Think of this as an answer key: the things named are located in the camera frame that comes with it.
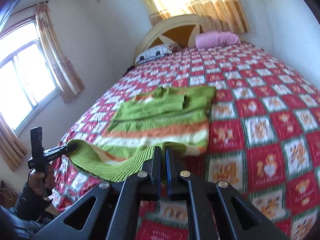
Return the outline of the left hand holding handle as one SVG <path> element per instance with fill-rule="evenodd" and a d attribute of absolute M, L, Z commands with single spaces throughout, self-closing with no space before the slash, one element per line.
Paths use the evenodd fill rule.
<path fill-rule="evenodd" d="M 47 167 L 47 173 L 32 170 L 28 177 L 30 188 L 41 197 L 44 197 L 47 192 L 52 191 L 56 186 L 53 167 L 51 164 Z"/>

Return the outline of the dark sleeved left forearm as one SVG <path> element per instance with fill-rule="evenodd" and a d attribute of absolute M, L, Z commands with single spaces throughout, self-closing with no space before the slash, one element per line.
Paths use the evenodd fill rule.
<path fill-rule="evenodd" d="M 25 183 L 14 206 L 1 206 L 1 239 L 32 239 L 56 218 L 46 211 L 50 205 Z"/>

